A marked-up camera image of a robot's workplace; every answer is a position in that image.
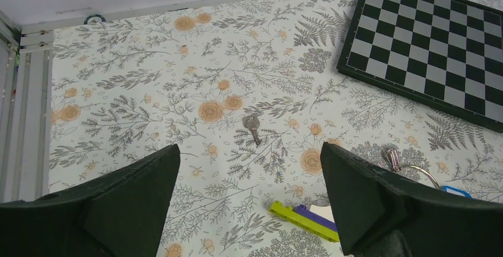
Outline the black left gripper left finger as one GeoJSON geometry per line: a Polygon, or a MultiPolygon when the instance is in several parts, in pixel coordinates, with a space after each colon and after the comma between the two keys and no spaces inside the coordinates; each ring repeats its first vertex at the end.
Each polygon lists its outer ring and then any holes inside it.
{"type": "Polygon", "coordinates": [[[1,204],[2,256],[155,256],[178,145],[35,201],[1,204]]]}

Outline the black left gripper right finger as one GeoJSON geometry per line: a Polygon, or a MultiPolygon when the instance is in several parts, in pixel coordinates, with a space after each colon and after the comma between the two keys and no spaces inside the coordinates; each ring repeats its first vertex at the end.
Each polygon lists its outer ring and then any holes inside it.
{"type": "Polygon", "coordinates": [[[502,205],[447,193],[324,143],[320,161],[345,255],[501,256],[502,205]]]}

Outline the blue key tag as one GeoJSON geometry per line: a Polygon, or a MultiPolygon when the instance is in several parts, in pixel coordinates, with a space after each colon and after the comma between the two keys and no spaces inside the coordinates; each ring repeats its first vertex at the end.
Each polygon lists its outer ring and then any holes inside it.
{"type": "Polygon", "coordinates": [[[454,188],[452,186],[443,185],[443,186],[440,186],[440,189],[444,192],[451,193],[454,195],[464,196],[466,198],[472,198],[472,196],[468,192],[463,191],[458,188],[454,188]]]}

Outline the silver key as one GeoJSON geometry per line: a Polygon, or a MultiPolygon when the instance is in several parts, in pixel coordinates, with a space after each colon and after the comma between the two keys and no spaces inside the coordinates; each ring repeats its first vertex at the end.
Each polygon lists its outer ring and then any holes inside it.
{"type": "Polygon", "coordinates": [[[242,122],[243,122],[244,127],[250,131],[250,133],[254,139],[255,144],[257,146],[259,146],[261,144],[261,139],[258,136],[257,130],[260,126],[260,122],[259,122],[257,115],[252,114],[252,115],[245,116],[243,118],[242,122]]]}

